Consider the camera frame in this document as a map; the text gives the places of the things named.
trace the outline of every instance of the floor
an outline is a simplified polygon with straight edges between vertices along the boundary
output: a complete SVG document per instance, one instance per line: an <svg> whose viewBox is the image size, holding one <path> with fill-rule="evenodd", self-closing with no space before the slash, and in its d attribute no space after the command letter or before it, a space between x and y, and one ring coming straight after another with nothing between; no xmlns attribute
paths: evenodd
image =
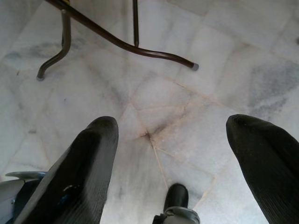
<svg viewBox="0 0 299 224"><path fill-rule="evenodd" d="M133 43L130 0L72 5ZM48 170L93 119L120 130L102 224L150 224L167 188L185 184L203 224L266 224L234 157L225 123L253 115L299 139L297 0L140 0L140 47L199 63L128 53L72 21L68 56L58 10L0 2L0 174Z"/></svg>

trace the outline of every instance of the brown metal leg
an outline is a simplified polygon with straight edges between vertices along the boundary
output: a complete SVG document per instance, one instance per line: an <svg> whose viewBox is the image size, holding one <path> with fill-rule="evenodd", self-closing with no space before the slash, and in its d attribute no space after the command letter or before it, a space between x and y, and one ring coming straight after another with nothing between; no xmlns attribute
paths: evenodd
<svg viewBox="0 0 299 224"><path fill-rule="evenodd" d="M138 0L133 0L134 45L139 46Z"/></svg>
<svg viewBox="0 0 299 224"><path fill-rule="evenodd" d="M166 60L175 61L177 63L180 63L184 66L191 68L194 71L196 71L199 68L198 64L190 62L187 59L184 59L180 56L165 53L165 52L142 49L142 48L135 47L131 44L128 44L128 43L118 39L116 36L112 35L111 33L107 32L105 29L100 27L98 24L96 24L92 20L88 19L86 16L84 16L83 14L78 12L73 7L69 6L63 0L46 0L46 1L60 10L63 10L63 9L66 10L67 14L71 18L75 19L79 23L81 23L84 26L91 29L93 32L97 33L101 37L105 38L106 40L110 41L111 43L115 44L116 46L118 46L122 49L125 49L125 50L130 51L135 54L147 56L147 57L155 57L155 58L162 58L162 59L166 59Z"/></svg>
<svg viewBox="0 0 299 224"><path fill-rule="evenodd" d="M36 79L38 81L43 81L44 79L44 73L45 71L52 66L53 64L57 63L61 59L63 59L66 54L69 52L71 47L71 18L67 14L66 10L61 10L61 16L62 16L62 25L63 25L63 34L62 34L62 49L61 51L52 57L50 60L46 61L42 66L40 67L38 74L36 76Z"/></svg>

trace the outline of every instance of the marble floor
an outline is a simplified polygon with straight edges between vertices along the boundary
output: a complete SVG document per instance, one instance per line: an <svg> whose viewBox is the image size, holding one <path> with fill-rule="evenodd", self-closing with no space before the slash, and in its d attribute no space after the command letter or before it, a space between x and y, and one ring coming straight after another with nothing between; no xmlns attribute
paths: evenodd
<svg viewBox="0 0 299 224"><path fill-rule="evenodd" d="M130 0L72 5L133 43ZM126 52L72 21L65 59L60 13L41 0L0 1L0 174L48 170L99 116L120 140L102 224L150 224L183 183L203 224L266 224L234 157L225 123L253 115L299 139L297 0L140 0L140 47L199 63Z"/></svg>

